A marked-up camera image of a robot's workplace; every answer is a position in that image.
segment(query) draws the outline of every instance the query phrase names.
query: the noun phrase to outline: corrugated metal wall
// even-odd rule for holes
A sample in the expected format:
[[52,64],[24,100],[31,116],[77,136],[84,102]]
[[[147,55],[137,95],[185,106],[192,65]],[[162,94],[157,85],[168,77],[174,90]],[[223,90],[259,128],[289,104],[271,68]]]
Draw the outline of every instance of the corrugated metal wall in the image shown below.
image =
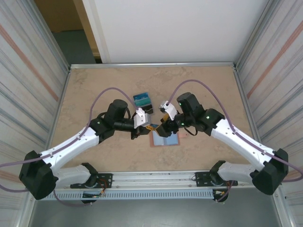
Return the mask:
[[[253,48],[239,66],[239,76],[263,143],[289,154],[303,168],[303,1],[282,0]],[[290,171],[288,177],[299,174]],[[285,183],[296,223],[303,225],[303,181]]]
[[[0,163],[45,149],[68,75],[36,6],[26,0],[0,1]],[[21,166],[0,170],[0,183],[24,188]],[[0,225],[15,226],[24,194],[0,190]]]

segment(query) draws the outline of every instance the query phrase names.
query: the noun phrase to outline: beige table surface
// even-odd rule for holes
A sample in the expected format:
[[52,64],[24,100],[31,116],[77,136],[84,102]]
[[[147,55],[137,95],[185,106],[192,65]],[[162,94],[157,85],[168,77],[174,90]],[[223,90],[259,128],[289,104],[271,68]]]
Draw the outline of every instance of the beige table surface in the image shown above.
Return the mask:
[[[87,123],[90,106],[95,97],[107,87],[118,87],[131,98],[148,92],[154,113],[152,123],[160,123],[163,116],[158,110],[163,100],[168,100],[176,86],[186,79],[206,83],[224,104],[234,125],[251,135],[237,84],[231,67],[163,67],[163,68],[111,68],[73,69],[68,82],[61,112],[53,137],[53,146],[79,132]],[[216,100],[201,85],[184,84],[176,98],[191,92],[205,109],[214,108],[222,113]],[[107,110],[114,99],[123,99],[117,91],[107,91],[96,103],[93,118]],[[129,104],[131,114],[134,108]],[[149,135],[130,140],[130,133],[116,131],[114,136],[98,146],[84,151],[66,164],[66,167],[89,162],[98,171],[173,171],[210,169],[218,160],[248,163],[233,149],[222,142],[198,133],[197,136],[180,138],[179,146],[150,147]]]

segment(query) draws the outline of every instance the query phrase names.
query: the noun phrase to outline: white panel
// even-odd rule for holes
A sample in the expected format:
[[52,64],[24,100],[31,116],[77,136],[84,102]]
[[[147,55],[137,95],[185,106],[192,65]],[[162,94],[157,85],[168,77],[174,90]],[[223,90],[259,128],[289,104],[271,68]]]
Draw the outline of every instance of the white panel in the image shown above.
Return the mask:
[[235,61],[267,0],[83,0],[105,63]]

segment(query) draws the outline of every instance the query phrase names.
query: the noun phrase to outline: gray floor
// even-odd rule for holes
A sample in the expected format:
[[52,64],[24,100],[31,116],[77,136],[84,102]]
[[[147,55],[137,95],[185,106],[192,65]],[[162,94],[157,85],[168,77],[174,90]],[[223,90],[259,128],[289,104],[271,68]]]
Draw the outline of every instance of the gray floor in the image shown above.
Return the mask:
[[280,227],[271,196],[234,188],[225,204],[213,200],[97,201],[70,208],[38,201],[31,227]]
[[54,32],[53,36],[70,65],[96,63],[84,30]]

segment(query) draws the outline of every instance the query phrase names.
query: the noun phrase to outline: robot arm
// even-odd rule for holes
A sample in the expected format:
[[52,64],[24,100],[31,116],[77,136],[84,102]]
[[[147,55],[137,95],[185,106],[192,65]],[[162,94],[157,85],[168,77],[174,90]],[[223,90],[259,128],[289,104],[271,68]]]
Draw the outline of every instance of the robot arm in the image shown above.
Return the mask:
[[212,136],[229,145],[240,155],[244,156],[251,165],[231,164],[225,161],[218,161],[210,170],[211,178],[220,184],[221,181],[237,180],[253,183],[261,192],[272,195],[276,188],[288,173],[288,166],[282,164],[264,153],[269,153],[288,161],[288,154],[279,149],[274,151],[268,148],[239,129],[236,132],[248,140],[250,143],[260,147],[260,152],[231,130],[225,117],[215,109],[205,110],[199,104],[195,95],[187,92],[177,98],[183,113],[176,113],[172,104],[162,103],[160,109],[166,113],[161,120],[162,124],[156,128],[157,133],[162,137],[168,137],[172,133],[177,133],[179,128],[193,126],[196,132],[201,131],[208,136]]
[[[81,137],[85,128],[54,148],[39,154],[31,151],[26,155],[25,160],[50,156],[23,164],[19,179],[37,200],[49,195],[56,187],[74,183],[94,185],[98,172],[90,164],[83,163],[77,167],[64,169],[61,167],[81,152],[113,136],[116,130],[130,132],[132,140],[140,135],[148,134],[150,131],[145,126],[149,124],[149,115],[139,108],[133,118],[124,118],[126,110],[127,103],[116,99],[109,105],[107,112],[90,121],[89,127]],[[65,147],[75,139],[78,140]],[[62,151],[54,153],[63,147],[65,148]]]

